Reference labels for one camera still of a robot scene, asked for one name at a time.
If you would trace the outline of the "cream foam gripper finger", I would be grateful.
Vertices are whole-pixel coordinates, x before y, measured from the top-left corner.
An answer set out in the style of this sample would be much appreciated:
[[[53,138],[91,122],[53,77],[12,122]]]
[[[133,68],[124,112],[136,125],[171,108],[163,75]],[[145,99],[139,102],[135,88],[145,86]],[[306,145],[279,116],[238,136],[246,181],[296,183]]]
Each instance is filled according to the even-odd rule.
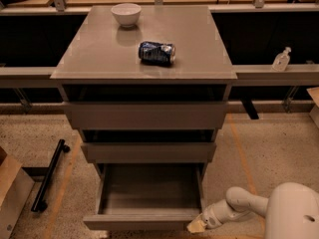
[[[205,231],[207,224],[204,222],[202,215],[199,214],[196,218],[194,218],[187,226],[186,229],[188,232],[194,233],[202,233]]]

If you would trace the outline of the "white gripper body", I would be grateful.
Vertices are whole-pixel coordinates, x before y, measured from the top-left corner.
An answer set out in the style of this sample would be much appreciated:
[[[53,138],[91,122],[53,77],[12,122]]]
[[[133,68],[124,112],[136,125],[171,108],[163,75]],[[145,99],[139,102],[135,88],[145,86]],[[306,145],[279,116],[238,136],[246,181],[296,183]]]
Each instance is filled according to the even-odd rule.
[[[222,225],[222,223],[217,219],[213,205],[210,205],[203,210],[202,221],[205,223],[206,229],[216,229]]]

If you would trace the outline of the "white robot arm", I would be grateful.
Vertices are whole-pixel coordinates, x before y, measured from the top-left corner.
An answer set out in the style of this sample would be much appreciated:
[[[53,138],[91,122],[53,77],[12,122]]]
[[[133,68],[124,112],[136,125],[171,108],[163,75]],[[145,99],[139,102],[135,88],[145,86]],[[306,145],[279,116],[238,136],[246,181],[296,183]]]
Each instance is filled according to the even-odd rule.
[[[187,230],[201,233],[252,213],[265,219],[264,239],[319,239],[319,193],[294,182],[278,185],[268,198],[231,187],[224,199],[207,206]]]

